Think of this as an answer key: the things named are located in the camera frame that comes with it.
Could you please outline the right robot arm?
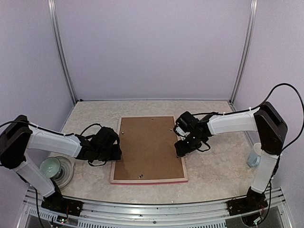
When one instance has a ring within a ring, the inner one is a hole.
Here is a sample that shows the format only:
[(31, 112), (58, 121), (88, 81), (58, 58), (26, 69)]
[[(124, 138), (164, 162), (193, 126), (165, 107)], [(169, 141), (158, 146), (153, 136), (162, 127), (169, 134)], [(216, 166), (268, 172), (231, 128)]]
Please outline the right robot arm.
[(265, 191), (278, 168), (279, 157), (287, 135), (287, 124), (270, 102), (247, 111), (219, 114), (204, 114), (198, 119), (195, 114), (184, 112), (175, 122), (173, 131), (181, 137), (174, 147), (178, 157), (195, 150), (214, 135), (233, 132), (257, 132), (261, 143), (261, 157), (255, 178), (243, 198), (227, 202), (230, 215), (252, 212), (266, 208)]

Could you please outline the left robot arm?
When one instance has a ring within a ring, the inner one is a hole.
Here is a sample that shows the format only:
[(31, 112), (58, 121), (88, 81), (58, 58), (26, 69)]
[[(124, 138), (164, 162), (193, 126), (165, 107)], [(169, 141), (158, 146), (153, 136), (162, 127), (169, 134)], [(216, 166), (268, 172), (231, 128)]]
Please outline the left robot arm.
[(55, 132), (29, 122), (25, 115), (1, 124), (6, 129), (0, 135), (0, 164), (14, 170), (43, 196), (41, 206), (51, 211), (79, 216), (83, 203), (62, 196), (57, 183), (42, 171), (26, 155), (26, 150), (55, 152), (87, 161), (117, 161), (121, 159), (120, 139), (109, 127), (102, 126), (89, 136)]

